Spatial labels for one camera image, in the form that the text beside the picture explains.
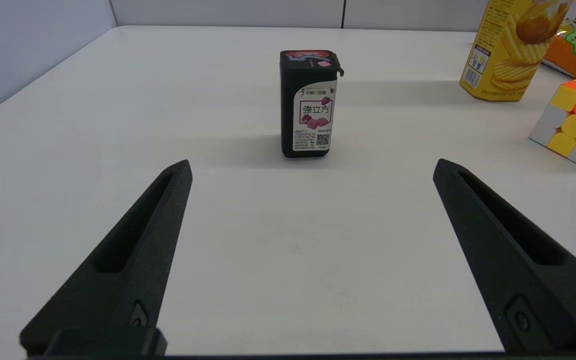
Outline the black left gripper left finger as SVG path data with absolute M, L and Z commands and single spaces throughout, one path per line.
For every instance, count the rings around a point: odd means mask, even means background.
M 153 358 L 193 182 L 188 160 L 160 173 L 21 330 L 29 358 Z

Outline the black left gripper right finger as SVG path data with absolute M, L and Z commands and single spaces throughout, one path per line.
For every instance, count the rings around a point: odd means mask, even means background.
M 506 353 L 576 354 L 576 257 L 465 167 L 432 180 Z

